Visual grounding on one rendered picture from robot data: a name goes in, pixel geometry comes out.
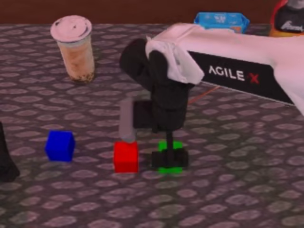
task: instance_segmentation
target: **bottle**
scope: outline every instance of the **bottle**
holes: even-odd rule
[[[269,35],[292,37],[304,35],[304,0],[281,0],[274,9]]]

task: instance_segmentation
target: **blue box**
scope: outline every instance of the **blue box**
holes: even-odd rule
[[[200,12],[194,19],[205,29],[232,29],[236,33],[245,33],[250,21],[241,13]]]
[[[50,131],[45,152],[50,161],[71,162],[74,155],[75,140],[72,132]]]

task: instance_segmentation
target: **cup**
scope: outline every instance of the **cup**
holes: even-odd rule
[[[91,82],[95,71],[92,23],[81,16],[66,16],[54,22],[50,32],[58,44],[69,77],[74,82]]]

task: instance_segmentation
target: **agile x logo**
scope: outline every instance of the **agile x logo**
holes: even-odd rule
[[[242,70],[233,71],[230,68],[219,67],[219,66],[209,66],[208,73],[213,74],[213,75],[218,75],[218,76],[225,76],[225,77],[235,79],[238,81],[245,81],[245,78],[248,78],[250,80],[250,83],[260,84],[260,82],[258,80],[258,77],[259,77],[258,74],[248,73],[247,75],[245,75],[244,71],[242,71]]]

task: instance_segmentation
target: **stone-patterned tablecloth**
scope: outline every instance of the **stone-patterned tablecloth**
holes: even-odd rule
[[[166,27],[95,25],[96,79],[78,86],[49,25],[0,26],[0,121],[22,173],[0,184],[0,228],[304,227],[303,117],[294,107],[219,89],[189,106],[178,132],[188,171],[151,171],[149,155],[164,136],[139,131],[140,172],[113,172],[118,102],[142,90],[117,60],[132,39]],[[48,162],[50,129],[75,133],[72,163]]]

